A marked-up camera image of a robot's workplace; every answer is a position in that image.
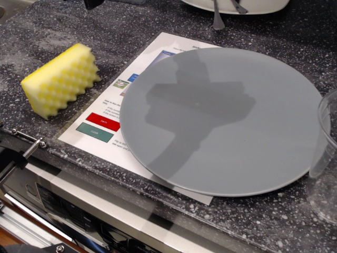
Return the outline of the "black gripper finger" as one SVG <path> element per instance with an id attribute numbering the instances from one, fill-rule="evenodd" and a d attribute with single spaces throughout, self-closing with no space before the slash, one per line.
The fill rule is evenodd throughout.
<path id="1" fill-rule="evenodd" d="M 84 4 L 87 10 L 92 10 L 103 4 L 103 0 L 84 0 Z"/>

